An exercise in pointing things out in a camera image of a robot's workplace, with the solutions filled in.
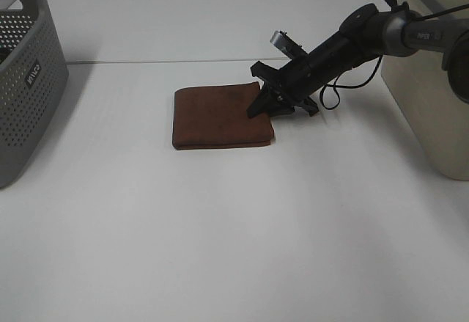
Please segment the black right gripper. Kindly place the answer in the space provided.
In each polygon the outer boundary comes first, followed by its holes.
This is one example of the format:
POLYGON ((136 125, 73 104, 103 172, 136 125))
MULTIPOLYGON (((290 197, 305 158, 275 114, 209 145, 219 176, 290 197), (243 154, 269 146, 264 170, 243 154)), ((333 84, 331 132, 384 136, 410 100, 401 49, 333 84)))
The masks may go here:
POLYGON ((293 114, 297 107, 313 116, 319 107, 310 95, 342 73, 376 58, 378 55, 362 50, 354 40, 337 32, 306 56, 291 59, 279 69, 258 61, 251 66, 251 75, 263 85, 247 108, 247 116, 279 117, 293 114))

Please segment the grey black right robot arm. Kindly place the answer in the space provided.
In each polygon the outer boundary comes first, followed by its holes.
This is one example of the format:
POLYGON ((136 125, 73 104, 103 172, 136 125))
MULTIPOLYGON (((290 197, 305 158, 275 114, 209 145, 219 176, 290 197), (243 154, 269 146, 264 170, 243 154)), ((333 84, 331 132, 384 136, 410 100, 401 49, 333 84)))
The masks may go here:
POLYGON ((314 102, 311 95, 327 88, 341 89, 337 81, 343 73, 372 60, 381 62, 384 56, 409 57, 418 51, 443 55, 442 69, 452 92, 468 102, 468 20, 450 18, 468 6, 422 16, 407 2, 384 1, 388 11, 379 11, 373 3, 363 5, 311 52, 304 51, 285 32, 275 32, 270 41, 289 62, 279 69, 262 62, 251 66, 252 76, 263 85, 247 108, 248 117, 287 115, 296 108, 313 116, 323 102, 314 102))

